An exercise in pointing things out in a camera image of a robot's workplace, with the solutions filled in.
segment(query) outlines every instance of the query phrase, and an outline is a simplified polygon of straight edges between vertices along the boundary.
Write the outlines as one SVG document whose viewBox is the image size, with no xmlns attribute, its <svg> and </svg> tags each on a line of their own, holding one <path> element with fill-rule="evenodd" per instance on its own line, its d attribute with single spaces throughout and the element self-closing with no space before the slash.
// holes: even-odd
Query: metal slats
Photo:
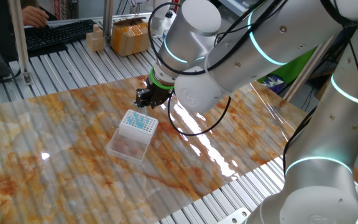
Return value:
<svg viewBox="0 0 358 224">
<path fill-rule="evenodd" d="M 101 19 L 94 21 L 101 24 Z M 59 26 L 67 22 L 74 21 L 53 22 L 51 26 Z M 155 39 L 154 42 L 158 50 L 162 39 Z M 29 72 L 32 75 L 33 85 L 25 85 L 22 76 L 1 83 L 0 103 L 145 75 L 150 72 L 155 62 L 155 55 L 150 49 L 120 57 L 107 44 L 102 51 L 90 52 L 86 47 L 85 39 L 67 43 L 66 46 L 67 51 L 30 58 Z M 11 62 L 9 66 L 16 74 L 19 64 Z"/>
<path fill-rule="evenodd" d="M 278 157 L 246 175 L 226 184 L 211 194 L 175 212 L 178 223 L 217 223 L 234 211 L 246 208 L 250 215 L 257 205 L 266 197 L 279 193 L 283 187 L 284 177 L 278 173 L 283 170 L 282 158 Z M 168 223 L 167 217 L 161 223 Z"/>
</svg>

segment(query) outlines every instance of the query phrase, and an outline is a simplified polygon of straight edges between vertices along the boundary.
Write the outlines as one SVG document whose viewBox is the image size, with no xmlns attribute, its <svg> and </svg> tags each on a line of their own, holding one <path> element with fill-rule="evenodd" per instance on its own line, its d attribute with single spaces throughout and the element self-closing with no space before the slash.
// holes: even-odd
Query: black cable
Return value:
<svg viewBox="0 0 358 224">
<path fill-rule="evenodd" d="M 241 48 L 241 46 L 243 45 L 243 43 L 245 43 L 251 32 L 254 32 L 255 30 L 257 30 L 259 28 L 259 26 L 262 23 L 258 23 L 259 21 L 263 21 L 266 17 L 269 16 L 269 14 L 273 11 L 273 9 L 277 6 L 277 4 L 280 2 L 281 0 L 274 0 L 269 6 L 268 8 L 262 13 L 262 15 L 260 15 L 260 17 L 256 20 L 256 23 L 254 26 L 250 27 L 248 29 L 248 31 L 240 38 L 240 40 L 234 45 L 234 47 L 218 62 L 216 62 L 214 65 L 212 65 L 211 67 L 208 68 L 208 70 L 212 70 L 215 69 L 216 67 L 220 66 L 220 64 L 222 64 L 223 62 L 225 62 L 229 57 L 231 57 L 238 49 Z"/>
<path fill-rule="evenodd" d="M 128 1 L 125 2 L 124 9 L 122 10 L 121 15 L 124 15 L 125 8 L 127 7 Z"/>
<path fill-rule="evenodd" d="M 277 8 L 276 11 L 274 11 L 270 16 L 268 16 L 268 18 L 266 18 L 266 19 L 264 19 L 263 21 L 260 21 L 260 22 L 258 22 L 258 23 L 265 22 L 266 20 L 268 20 L 268 19 L 270 19 L 272 16 L 274 16 L 276 13 L 278 13 L 279 10 L 281 10 L 281 8 L 285 5 L 285 3 L 287 3 L 287 1 L 288 1 L 288 0 L 284 0 L 284 2 Z M 257 24 L 257 23 L 255 22 L 255 23 L 253 23 L 253 24 L 249 24 L 249 25 L 243 26 L 243 27 L 238 28 L 238 29 L 236 29 L 236 30 L 232 30 L 232 31 L 228 32 L 228 34 L 231 34 L 231 33 L 237 32 L 237 31 L 240 31 L 240 30 L 245 29 L 245 28 L 250 27 L 250 26 L 254 26 L 255 24 Z M 222 41 L 223 38 L 224 38 L 224 37 L 220 38 L 219 41 L 217 42 L 218 37 L 219 37 L 220 35 L 222 35 L 222 34 L 225 34 L 225 33 L 226 33 L 226 32 L 222 32 L 222 33 L 218 33 L 218 34 L 216 35 L 215 41 L 214 41 L 214 47 L 216 47 L 216 45 L 217 45 L 218 43 L 220 43 L 220 41 Z"/>
<path fill-rule="evenodd" d="M 306 127 L 306 125 L 308 125 L 309 120 L 311 118 L 311 116 L 313 115 L 313 113 L 316 111 L 317 106 L 310 111 L 310 113 L 308 115 L 306 115 L 306 117 L 303 119 L 303 121 L 300 123 L 299 127 L 295 130 L 295 132 L 293 133 L 293 136 L 288 140 L 288 142 L 286 143 L 285 147 L 284 147 L 284 152 L 283 152 L 283 169 L 284 169 L 284 177 L 285 177 L 285 170 L 286 170 L 286 163 L 285 163 L 285 156 L 287 154 L 288 148 L 291 144 L 291 142 L 296 138 L 296 136 L 303 130 L 303 128 Z"/>
<path fill-rule="evenodd" d="M 244 13 L 243 15 L 241 15 L 240 18 L 238 18 L 238 20 L 236 22 L 234 22 L 230 28 L 228 28 L 228 30 L 226 31 L 227 33 L 232 31 L 233 28 L 235 28 L 236 25 L 238 25 L 238 23 L 240 23 L 243 18 L 247 17 L 254 9 L 256 9 L 257 7 L 259 7 L 262 3 L 264 2 L 264 0 L 259 0 L 257 4 L 253 5 L 252 7 L 249 8 L 249 10 Z M 174 68 L 172 68 L 171 66 L 169 66 L 166 62 L 164 62 L 161 58 L 161 56 L 158 54 L 157 50 L 155 49 L 155 46 L 154 46 L 154 43 L 153 43 L 153 39 L 152 39 L 152 34 L 151 34 L 151 23 L 152 23 L 152 18 L 154 16 L 154 14 L 162 7 L 166 6 L 166 5 L 174 5 L 174 6 L 181 6 L 180 4 L 178 3 L 174 3 L 174 2 L 166 2 L 164 4 L 161 4 L 159 5 L 158 7 L 156 7 L 153 12 L 151 13 L 150 15 L 150 18 L 149 18 L 149 25 L 147 27 L 148 29 L 148 32 L 149 32 L 149 39 L 150 39 L 150 45 L 151 45 L 151 48 L 154 52 L 154 54 L 156 55 L 156 57 L 158 58 L 158 60 L 164 65 L 166 66 L 169 70 L 177 73 L 177 74 L 180 74 L 180 75 L 200 75 L 200 74 L 204 74 L 205 73 L 205 70 L 202 70 L 202 71 L 198 71 L 198 72 L 183 72 L 183 71 L 179 71 L 179 70 L 175 70 Z M 251 27 L 249 29 L 250 32 L 252 32 L 253 30 L 256 30 L 257 27 Z M 235 51 L 237 51 L 238 47 L 240 47 L 244 42 L 245 40 L 247 39 L 248 37 L 246 38 L 243 38 L 241 39 L 240 41 L 238 41 L 238 43 L 236 44 L 236 47 L 233 47 L 233 49 L 231 49 L 231 51 L 229 51 L 229 53 L 227 53 L 227 55 L 225 55 L 220 61 L 218 61 L 216 64 L 214 64 L 213 66 L 209 67 L 208 70 L 212 70 L 214 68 L 216 68 L 217 66 L 219 66 L 221 63 L 223 63 L 227 58 L 229 58 Z"/>
<path fill-rule="evenodd" d="M 311 102 L 311 95 L 312 95 L 312 93 L 313 93 L 313 90 L 314 90 L 314 87 L 311 89 L 311 92 L 310 92 L 310 97 L 309 97 L 309 103 L 308 103 L 308 105 L 306 106 L 306 108 L 305 108 L 305 112 L 308 110 L 308 108 L 309 108 L 309 105 L 310 105 L 310 102 Z"/>
<path fill-rule="evenodd" d="M 200 133 L 197 133 L 197 134 L 188 134 L 188 133 L 184 133 L 182 131 L 179 131 L 179 129 L 174 125 L 174 123 L 172 122 L 172 119 L 171 119 L 171 112 L 170 112 L 170 107 L 171 107 L 171 98 L 172 98 L 172 95 L 175 93 L 175 90 L 172 91 L 172 94 L 171 96 L 168 98 L 168 110 L 167 110 L 167 113 L 168 113 L 168 119 L 169 119 L 169 122 L 171 123 L 172 127 L 174 128 L 175 131 L 179 132 L 180 134 L 184 135 L 184 136 L 189 136 L 189 137 L 192 137 L 192 136 L 197 136 L 197 135 L 200 135 L 200 134 L 205 134 L 207 133 L 208 131 L 214 129 L 221 121 L 222 119 L 224 118 L 224 115 L 226 114 L 227 110 L 229 109 L 229 106 L 230 106 L 230 102 L 231 102 L 231 97 L 229 96 L 229 99 L 227 100 L 227 105 L 221 115 L 221 117 L 218 119 L 217 122 L 215 122 L 214 125 L 212 125 L 210 128 L 208 128 L 207 130 L 205 131 L 202 131 Z"/>
<path fill-rule="evenodd" d="M 6 79 L 3 79 L 3 80 L 0 80 L 0 83 L 9 82 L 9 81 L 11 81 L 11 80 L 17 78 L 20 74 L 21 74 L 21 70 L 19 69 L 19 71 L 17 71 L 16 75 L 14 75 L 14 76 L 11 77 L 11 78 L 6 78 Z"/>
<path fill-rule="evenodd" d="M 303 103 L 303 105 L 302 105 L 302 107 L 301 107 L 301 110 L 303 110 L 303 107 L 306 105 L 306 102 L 308 101 L 309 97 L 310 97 L 310 100 L 311 100 L 311 94 L 312 94 L 313 90 L 314 90 L 314 86 L 312 87 L 312 89 L 311 89 L 309 95 L 306 97 L 306 100 L 305 100 L 305 102 Z"/>
<path fill-rule="evenodd" d="M 334 5 L 335 5 L 335 10 L 337 10 L 337 12 L 339 13 L 339 9 L 338 9 L 338 6 L 336 4 L 336 0 L 334 0 Z M 345 30 L 346 29 L 345 25 L 344 24 L 341 24 L 341 25 L 342 25 L 343 30 Z M 350 37 L 347 32 L 345 33 L 345 35 L 349 39 L 349 46 L 351 48 L 352 55 L 354 57 L 354 63 L 356 63 L 356 68 L 357 68 L 357 72 L 358 72 L 358 60 L 357 60 L 356 53 L 354 51 L 354 47 L 353 47 L 353 44 L 352 44 L 352 41 L 351 41 L 352 37 Z"/>
<path fill-rule="evenodd" d="M 119 1 L 118 8 L 117 8 L 117 12 L 116 12 L 116 15 L 118 15 L 119 8 L 121 7 L 121 3 L 122 3 L 122 0 L 120 0 L 120 1 Z"/>
<path fill-rule="evenodd" d="M 140 4 L 137 3 L 137 13 L 135 13 L 135 16 L 139 15 L 140 13 Z"/>
</svg>

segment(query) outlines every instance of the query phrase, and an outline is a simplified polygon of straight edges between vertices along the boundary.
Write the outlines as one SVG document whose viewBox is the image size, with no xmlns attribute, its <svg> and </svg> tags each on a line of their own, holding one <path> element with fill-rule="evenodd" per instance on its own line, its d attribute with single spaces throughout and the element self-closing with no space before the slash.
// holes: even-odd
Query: person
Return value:
<svg viewBox="0 0 358 224">
<path fill-rule="evenodd" d="M 23 23 L 25 26 L 43 28 L 47 25 L 48 14 L 39 9 L 37 0 L 21 0 Z"/>
</svg>

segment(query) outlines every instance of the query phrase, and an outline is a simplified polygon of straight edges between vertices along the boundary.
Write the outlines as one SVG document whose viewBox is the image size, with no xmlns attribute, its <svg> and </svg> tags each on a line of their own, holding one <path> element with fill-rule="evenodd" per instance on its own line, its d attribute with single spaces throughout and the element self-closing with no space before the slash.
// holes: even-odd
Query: desk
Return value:
<svg viewBox="0 0 358 224">
<path fill-rule="evenodd" d="M 223 214 L 214 214 L 217 194 L 210 193 L 225 192 L 225 184 L 280 160 L 305 116 L 258 83 L 238 90 L 221 124 L 196 138 L 173 130 L 166 104 L 148 109 L 160 124 L 137 166 L 107 155 L 104 147 L 126 110 L 135 109 L 134 90 L 144 86 L 140 75 L 150 70 L 153 53 L 120 58 L 109 48 L 89 52 L 81 41 L 67 46 L 67 52 L 30 59 L 35 85 L 21 79 L 0 84 L 1 223 L 155 223 L 194 201 L 194 212 L 184 208 L 182 214 L 214 223 Z M 206 114 L 191 114 L 174 100 L 172 116 L 183 131 L 199 131 L 211 126 L 225 105 L 223 100 Z M 281 178 L 279 166 L 270 167 L 262 176 Z M 238 199 L 250 209 L 264 197 L 257 196 L 264 194 L 258 180 L 264 185 L 259 176 L 241 182 L 247 193 L 255 190 L 249 199 Z M 198 213 L 200 200 L 208 210 Z"/>
</svg>

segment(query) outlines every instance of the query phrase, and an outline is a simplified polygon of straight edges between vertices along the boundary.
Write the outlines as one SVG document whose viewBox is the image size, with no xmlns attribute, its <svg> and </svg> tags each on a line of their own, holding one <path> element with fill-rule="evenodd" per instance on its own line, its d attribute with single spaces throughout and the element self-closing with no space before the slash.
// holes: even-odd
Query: person's hand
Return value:
<svg viewBox="0 0 358 224">
<path fill-rule="evenodd" d="M 23 23 L 25 26 L 34 26 L 35 28 L 42 28 L 47 25 L 49 16 L 47 13 L 36 7 L 27 6 L 22 9 Z"/>
</svg>

